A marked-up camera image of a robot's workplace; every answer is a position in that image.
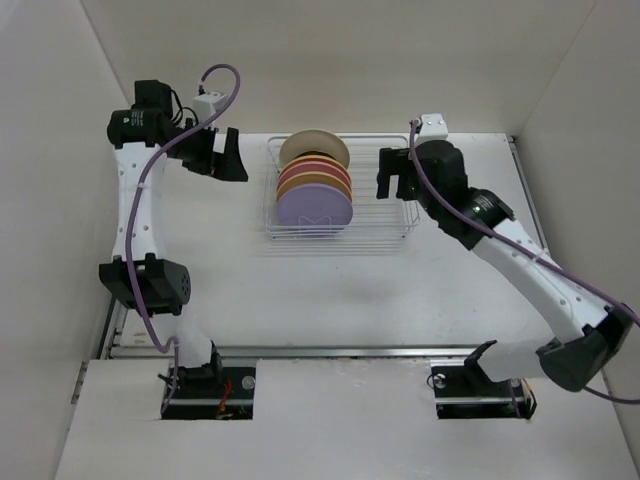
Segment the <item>purple plastic plate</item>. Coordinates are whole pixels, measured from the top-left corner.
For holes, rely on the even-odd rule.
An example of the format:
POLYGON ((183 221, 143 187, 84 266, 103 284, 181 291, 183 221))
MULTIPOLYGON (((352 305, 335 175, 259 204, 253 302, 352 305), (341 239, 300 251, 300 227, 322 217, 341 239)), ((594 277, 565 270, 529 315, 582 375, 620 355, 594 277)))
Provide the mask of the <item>purple plastic plate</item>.
POLYGON ((294 187, 276 203, 278 222, 300 233, 327 235, 352 221, 352 201, 339 189, 320 183, 294 187))

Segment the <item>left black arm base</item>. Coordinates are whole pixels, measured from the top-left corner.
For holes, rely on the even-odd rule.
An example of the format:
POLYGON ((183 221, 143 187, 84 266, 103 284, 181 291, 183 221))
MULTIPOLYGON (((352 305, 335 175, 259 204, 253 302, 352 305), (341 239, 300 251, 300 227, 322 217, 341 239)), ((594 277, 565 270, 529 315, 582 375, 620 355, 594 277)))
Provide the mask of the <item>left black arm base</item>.
POLYGON ((173 373, 158 377, 166 384, 160 407, 162 420, 252 420, 256 388, 254 366, 186 369, 179 367, 176 389, 173 373))

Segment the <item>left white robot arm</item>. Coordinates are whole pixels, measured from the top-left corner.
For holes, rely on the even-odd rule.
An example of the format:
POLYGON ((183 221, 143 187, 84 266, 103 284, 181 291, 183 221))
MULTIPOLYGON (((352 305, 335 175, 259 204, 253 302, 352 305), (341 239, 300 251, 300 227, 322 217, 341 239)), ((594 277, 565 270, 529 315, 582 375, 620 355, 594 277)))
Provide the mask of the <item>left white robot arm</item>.
POLYGON ((174 355, 170 381, 192 387, 201 396, 217 394, 224 373, 215 344, 195 327, 155 330, 155 315, 180 316, 191 296, 186 266, 167 258, 160 231, 166 166, 177 160, 191 173, 222 182, 245 182, 248 173, 239 151, 239 132, 229 128, 224 149, 214 149, 215 121, 237 94, 198 91, 192 117, 181 122, 177 94, 159 80, 138 80, 134 102, 112 113, 108 140, 118 171, 118 230, 112 259, 99 266, 99 279, 128 310, 142 319, 161 353, 174 355))

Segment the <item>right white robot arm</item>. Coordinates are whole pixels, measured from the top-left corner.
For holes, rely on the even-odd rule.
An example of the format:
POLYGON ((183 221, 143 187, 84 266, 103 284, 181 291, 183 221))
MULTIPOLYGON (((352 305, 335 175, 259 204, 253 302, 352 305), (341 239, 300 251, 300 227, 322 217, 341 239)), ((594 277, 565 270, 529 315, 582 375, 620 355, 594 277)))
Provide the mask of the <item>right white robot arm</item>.
POLYGON ((545 377, 570 392, 587 388, 619 351, 637 316, 564 272, 495 193, 468 183, 462 152, 446 140, 379 151, 377 197, 417 201, 446 235, 495 268, 548 324, 549 340, 483 343, 466 360, 465 386, 487 393, 498 382, 545 377))

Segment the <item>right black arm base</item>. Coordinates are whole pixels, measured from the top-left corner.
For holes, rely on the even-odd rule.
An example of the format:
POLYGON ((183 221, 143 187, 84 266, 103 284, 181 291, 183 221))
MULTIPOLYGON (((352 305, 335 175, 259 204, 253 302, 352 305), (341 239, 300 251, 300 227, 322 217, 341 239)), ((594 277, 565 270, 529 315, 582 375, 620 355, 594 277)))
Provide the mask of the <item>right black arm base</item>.
POLYGON ((531 420, 537 399, 523 379, 492 382, 463 365, 433 365, 427 384, 439 420, 531 420))

